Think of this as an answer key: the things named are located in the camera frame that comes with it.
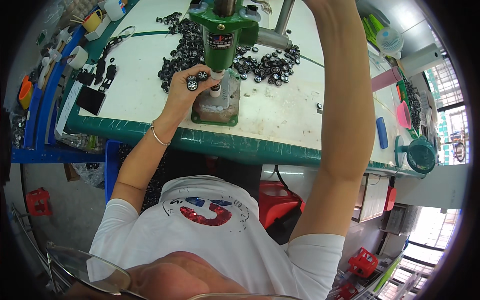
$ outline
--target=white paper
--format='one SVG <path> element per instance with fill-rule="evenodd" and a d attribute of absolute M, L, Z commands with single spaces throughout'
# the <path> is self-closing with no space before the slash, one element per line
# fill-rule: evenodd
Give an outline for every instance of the white paper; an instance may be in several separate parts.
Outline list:
<path fill-rule="evenodd" d="M 86 69 L 88 72 L 90 72 L 93 69 L 94 65 L 90 64 L 85 64 L 82 69 Z M 55 127 L 55 130 L 62 135 L 63 134 L 63 129 L 65 128 L 65 125 L 67 124 L 67 119 L 68 116 L 70 115 L 70 112 L 72 111 L 72 107 L 77 100 L 78 94 L 80 93 L 80 90 L 82 89 L 83 84 L 80 83 L 79 81 L 75 81 L 72 85 L 72 88 L 70 92 L 68 93 L 67 99 L 65 100 L 65 105 L 63 106 L 63 109 L 60 113 L 59 120 L 57 122 L 57 126 Z"/>

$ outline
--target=eyeglasses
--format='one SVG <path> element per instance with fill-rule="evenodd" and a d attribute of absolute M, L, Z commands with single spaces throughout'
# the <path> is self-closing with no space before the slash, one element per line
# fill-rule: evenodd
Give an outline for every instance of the eyeglasses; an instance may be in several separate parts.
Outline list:
<path fill-rule="evenodd" d="M 47 260 L 50 277 L 52 262 L 80 284 L 95 291 L 114 296 L 129 295 L 137 299 L 148 300 L 128 290 L 132 277 L 124 269 L 100 257 L 80 250 L 47 243 Z M 201 294 L 188 300 L 300 300 L 290 296 L 267 294 Z"/>

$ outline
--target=white table surface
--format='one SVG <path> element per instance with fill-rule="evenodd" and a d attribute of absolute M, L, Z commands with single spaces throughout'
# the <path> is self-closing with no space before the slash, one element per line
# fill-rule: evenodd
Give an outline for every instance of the white table surface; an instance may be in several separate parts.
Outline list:
<path fill-rule="evenodd" d="M 265 17 L 265 26 L 275 27 L 281 1 L 271 0 L 273 15 Z M 137 32 L 167 30 L 167 26 L 156 23 L 156 17 L 163 17 L 172 12 L 187 10 L 189 1 L 157 1 L 140 0 L 124 17 L 112 36 L 130 25 L 137 27 Z M 302 1 L 296 1 L 288 29 L 292 30 L 290 39 L 300 46 L 303 56 L 323 65 L 323 53 L 317 35 L 310 36 L 307 32 L 316 32 L 312 13 Z M 117 74 L 98 115 L 104 119 L 117 119 L 136 122 L 151 122 L 162 111 L 167 94 L 161 89 L 161 81 L 157 77 L 162 67 L 162 57 L 176 48 L 180 35 L 145 35 L 134 36 L 115 47 L 106 61 L 115 58 Z M 258 46 L 259 52 L 248 52 L 248 55 L 260 59 L 273 49 Z M 371 76 L 374 77 L 390 66 L 382 64 L 379 71 L 371 63 Z M 270 85 L 265 81 L 257 84 L 253 75 L 241 82 L 239 123 L 235 127 L 195 124 L 190 120 L 190 114 L 180 124 L 180 127 L 215 133 L 225 133 L 246 138 L 256 138 L 306 148 L 322 149 L 321 128 L 322 115 L 316 112 L 316 103 L 324 101 L 324 68 L 308 60 L 302 59 L 296 65 L 295 73 L 290 76 L 290 82 L 280 87 Z M 376 117 L 383 117 L 388 135 L 388 148 L 381 149 L 378 134 L 375 135 L 371 161 L 395 165 L 395 137 L 402 135 L 408 144 L 412 138 L 408 131 L 401 127 L 396 119 L 396 107 L 400 104 L 396 86 L 384 88 L 373 93 Z M 84 109 L 80 116 L 95 117 Z M 404 168 L 411 169 L 406 160 Z"/>

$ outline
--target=fan grille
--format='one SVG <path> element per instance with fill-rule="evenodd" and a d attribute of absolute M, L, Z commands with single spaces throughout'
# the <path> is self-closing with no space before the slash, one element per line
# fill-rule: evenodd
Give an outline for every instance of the fan grille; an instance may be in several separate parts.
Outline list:
<path fill-rule="evenodd" d="M 386 27 L 377 34 L 377 46 L 385 54 L 395 54 L 403 47 L 403 37 L 398 31 Z"/>
<path fill-rule="evenodd" d="M 435 166 L 435 153 L 424 145 L 413 145 L 407 151 L 407 160 L 417 172 L 428 173 Z"/>

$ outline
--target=green table edge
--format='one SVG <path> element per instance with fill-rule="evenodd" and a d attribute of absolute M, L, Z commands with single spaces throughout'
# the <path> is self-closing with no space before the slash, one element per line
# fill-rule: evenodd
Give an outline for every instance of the green table edge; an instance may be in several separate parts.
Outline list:
<path fill-rule="evenodd" d="M 130 12 L 138 1 L 129 1 L 126 7 L 126 14 Z M 110 40 L 110 36 L 122 19 L 111 22 L 100 38 L 85 45 L 84 48 L 89 54 L 88 61 L 91 59 L 97 60 L 100 57 L 103 47 Z M 141 32 L 135 33 L 134 36 L 161 35 L 166 33 L 167 31 Z M 65 85 L 60 111 L 63 109 L 73 82 L 71 76 Z M 80 107 L 74 104 L 67 119 L 65 132 L 93 134 L 136 145 L 150 127 L 149 123 L 79 116 L 79 111 Z M 318 167 L 322 157 L 321 151 L 316 149 L 186 128 L 177 129 L 171 146 L 180 150 L 224 157 L 246 164 Z M 369 162 L 366 172 L 384 176 L 422 177 L 421 174 L 415 171 L 374 161 Z"/>

